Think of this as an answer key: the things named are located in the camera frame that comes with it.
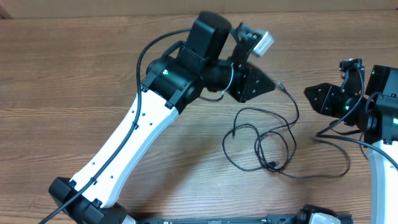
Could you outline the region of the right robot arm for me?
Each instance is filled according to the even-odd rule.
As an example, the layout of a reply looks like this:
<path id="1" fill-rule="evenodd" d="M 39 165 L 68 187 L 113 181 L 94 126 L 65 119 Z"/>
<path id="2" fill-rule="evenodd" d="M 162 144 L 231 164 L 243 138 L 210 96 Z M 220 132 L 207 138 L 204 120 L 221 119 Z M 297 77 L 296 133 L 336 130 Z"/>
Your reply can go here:
<path id="1" fill-rule="evenodd" d="M 317 137 L 367 148 L 371 223 L 397 223 L 397 69 L 375 65 L 365 78 L 361 58 L 340 61 L 343 83 L 304 90 L 311 107 L 335 119 Z"/>

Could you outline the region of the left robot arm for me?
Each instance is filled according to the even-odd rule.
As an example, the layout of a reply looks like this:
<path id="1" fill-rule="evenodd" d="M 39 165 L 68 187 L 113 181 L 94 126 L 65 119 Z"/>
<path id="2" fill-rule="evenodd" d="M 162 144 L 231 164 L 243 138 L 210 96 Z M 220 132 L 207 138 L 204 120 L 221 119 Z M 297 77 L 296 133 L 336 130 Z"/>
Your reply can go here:
<path id="1" fill-rule="evenodd" d="M 232 27 L 219 14 L 202 11 L 187 32 L 186 40 L 170 46 L 145 73 L 136 73 L 136 98 L 99 152 L 73 177 L 52 182 L 57 212 L 77 223 L 132 223 L 118 204 L 126 181 L 150 145 L 204 89 L 240 103 L 275 89 L 248 61 L 274 43 L 269 31 L 245 23 Z"/>

